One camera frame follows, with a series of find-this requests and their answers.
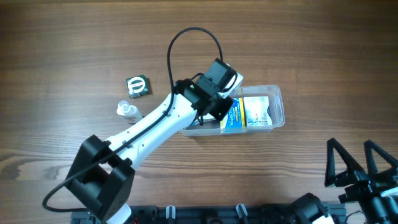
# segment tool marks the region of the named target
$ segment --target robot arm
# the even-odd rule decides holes
[[[131,128],[105,141],[96,136],[84,141],[69,170],[67,180],[70,181],[65,187],[97,219],[109,224],[124,223],[131,214],[125,202],[139,165],[171,135],[194,120],[203,121],[203,116],[210,114],[221,121],[233,104],[228,95],[242,82],[243,76],[218,58],[196,82],[191,79],[177,81],[173,93]],[[107,173],[98,161],[109,156],[103,163],[107,162],[113,170]]]
[[[199,79],[204,79],[206,75],[201,76]],[[236,80],[233,77],[229,83],[227,84],[227,88],[229,88],[226,92],[218,92],[217,95],[220,96],[220,101],[224,101],[228,97],[228,95],[243,82],[243,76],[239,73],[236,73]],[[153,112],[148,114],[144,119],[140,120],[137,124],[130,127],[129,129],[107,138],[106,141],[109,141],[111,144],[109,148],[114,151],[121,147],[128,139],[133,138],[135,135],[140,133],[150,124],[152,124],[157,118],[159,118],[164,111],[169,107],[171,94],[164,100],[164,102],[156,108]],[[168,115],[154,128],[150,131],[146,132],[139,139],[135,140],[129,147],[125,148],[121,152],[118,153],[118,156],[122,159],[130,159],[132,161],[132,168],[137,169],[141,162],[143,162],[146,157],[148,157],[155,149],[157,149],[164,141],[166,141],[169,137],[175,134],[177,131],[188,127],[194,120],[198,118],[198,110],[194,109],[192,106],[193,102],[184,97],[182,94],[175,94],[174,101],[171,110]],[[225,106],[222,110],[229,109],[228,106]]]

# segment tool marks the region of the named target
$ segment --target wood grain surface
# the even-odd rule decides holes
[[[167,47],[190,26],[217,36],[244,86],[280,86],[286,123],[271,133],[177,133],[137,171],[128,202],[259,205],[307,192],[337,201],[343,189],[323,186],[328,139],[364,167],[367,139],[398,157],[397,8],[301,0],[0,4],[0,223],[69,223],[70,214],[41,207],[44,195],[88,136],[129,127],[116,114],[128,99],[126,78],[150,80],[151,95],[129,100],[143,114],[164,100]],[[208,35],[182,35],[172,49],[174,79],[206,71],[217,56]],[[65,189],[50,204],[81,206]]]

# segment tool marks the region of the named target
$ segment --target clear plastic container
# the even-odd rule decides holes
[[[181,133],[186,136],[212,136],[219,134],[270,132],[272,129],[281,127],[285,124],[284,104],[282,102],[280,88],[277,85],[243,86],[233,91],[229,96],[232,98],[268,96],[272,125],[222,130],[220,128],[220,122],[214,120],[205,122],[203,126],[200,126],[199,124],[189,126],[181,130]]]

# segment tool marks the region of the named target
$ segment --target cable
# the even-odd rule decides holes
[[[172,108],[173,102],[174,102],[174,82],[173,82],[173,76],[172,76],[172,69],[170,66],[170,51],[172,49],[173,43],[175,42],[175,40],[177,40],[177,38],[190,30],[200,30],[203,31],[207,34],[209,34],[214,41],[217,44],[218,50],[220,51],[220,60],[223,61],[223,52],[221,50],[221,45],[218,42],[217,38],[208,30],[201,28],[201,27],[189,27],[186,28],[182,31],[180,31],[171,41],[170,45],[169,45],[169,49],[167,50],[167,70],[169,71],[169,79],[170,79],[170,88],[171,88],[171,97],[170,97],[170,104],[167,107],[167,109],[164,111],[164,113],[162,114],[162,116],[160,116],[155,122],[153,122],[150,126],[146,127],[146,129],[142,130],[140,133],[138,133],[137,135],[135,135],[133,138],[131,138],[130,140],[128,140],[127,142],[125,142],[124,144],[122,144],[122,146],[120,146],[119,148],[117,148],[115,151],[113,151],[111,154],[109,154],[108,156],[99,159],[98,161],[92,163],[92,165],[88,166],[86,169],[83,169],[79,172],[77,172],[76,174],[73,174],[72,176],[70,176],[69,178],[67,178],[66,180],[64,180],[63,182],[61,182],[61,184],[58,184],[56,187],[54,187],[54,189],[52,189],[44,198],[43,198],[43,202],[42,202],[42,206],[44,209],[51,211],[51,212],[85,212],[88,211],[87,208],[53,208],[47,205],[47,202],[49,201],[49,199],[56,193],[58,192],[62,187],[66,186],[67,184],[69,184],[72,180],[76,179],[77,177],[85,174],[87,171],[89,171],[90,169],[98,166],[99,164],[103,164],[105,162],[107,162],[110,158],[112,158],[113,156],[115,156],[117,153],[119,153],[120,151],[122,151],[123,149],[125,149],[126,147],[128,147],[128,145],[130,145],[132,142],[134,142],[136,139],[138,139],[139,137],[141,137],[143,134],[145,134],[146,132],[148,132],[150,129],[152,129],[154,126],[156,126],[156,124],[158,124],[160,121],[163,120],[163,118],[166,117],[166,115],[168,115],[169,111]]]
[[[189,80],[194,80],[196,77],[200,76],[200,75],[204,75],[202,72],[197,73],[196,75],[194,75],[192,78],[190,78]]]
[[[362,213],[362,215],[363,215],[363,212],[360,211],[360,210],[358,210],[358,211],[356,211],[356,212],[353,212],[353,213],[347,215],[346,220],[344,221],[344,224],[347,224],[348,218],[349,218],[350,216],[352,216],[352,215],[354,215],[354,214],[357,214],[357,213]]]
[[[198,121],[199,121],[200,126],[203,126],[203,124],[204,124],[204,122],[203,122],[203,115],[200,115],[200,116],[198,117]]]

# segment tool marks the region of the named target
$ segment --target bottle cap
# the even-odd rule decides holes
[[[121,111],[127,113],[130,111],[130,104],[126,100],[122,100],[119,102],[118,107]]]

